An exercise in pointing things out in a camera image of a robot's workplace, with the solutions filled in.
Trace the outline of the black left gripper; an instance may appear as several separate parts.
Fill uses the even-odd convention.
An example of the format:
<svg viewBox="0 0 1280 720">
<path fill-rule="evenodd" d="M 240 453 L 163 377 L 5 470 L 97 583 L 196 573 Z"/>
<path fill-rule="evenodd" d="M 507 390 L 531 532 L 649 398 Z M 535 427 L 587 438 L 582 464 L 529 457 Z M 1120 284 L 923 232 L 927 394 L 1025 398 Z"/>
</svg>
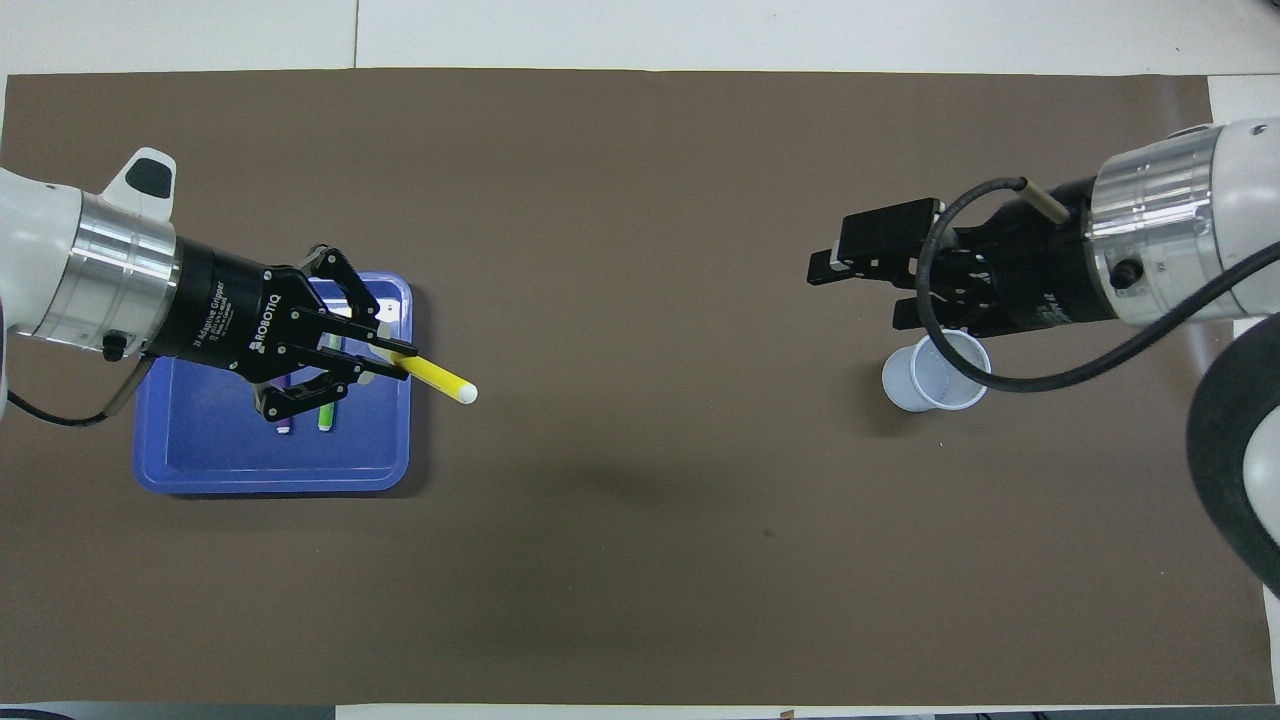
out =
<svg viewBox="0 0 1280 720">
<path fill-rule="evenodd" d="M 365 375 L 407 380 L 385 360 L 417 357 L 412 342 L 412 292 L 394 272 L 358 273 L 333 246 L 314 246 L 293 266 L 268 266 L 193 240 L 177 241 L 175 290 L 148 342 L 159 357 L 230 370 L 256 383 L 256 411 L 279 421 L 347 397 Z M 307 281 L 337 287 L 343 304 L 312 301 Z M 296 311 L 296 323 L 291 314 Z M 310 331 L 364 343 L 378 357 L 332 348 L 298 348 Z M 317 374 L 276 387 L 284 374 Z"/>
</svg>

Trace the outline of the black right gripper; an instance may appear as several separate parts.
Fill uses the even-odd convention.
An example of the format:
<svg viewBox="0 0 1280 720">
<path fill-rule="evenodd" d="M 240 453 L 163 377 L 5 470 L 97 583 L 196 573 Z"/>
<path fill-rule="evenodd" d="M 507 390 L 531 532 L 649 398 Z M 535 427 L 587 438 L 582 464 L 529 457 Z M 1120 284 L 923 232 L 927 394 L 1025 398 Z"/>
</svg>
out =
<svg viewBox="0 0 1280 720">
<path fill-rule="evenodd" d="M 1093 186 L 1087 177 L 1050 191 L 1071 210 L 1064 225 L 1015 199 L 979 225 L 950 229 L 948 300 L 931 297 L 936 324 L 995 337 L 1116 319 L 1083 225 Z M 913 287 L 913 263 L 943 209 L 938 199 L 918 199 L 845 217 L 833 246 L 809 258 L 808 284 L 865 279 Z M 918 302 L 899 300 L 891 325 L 924 331 Z"/>
</svg>

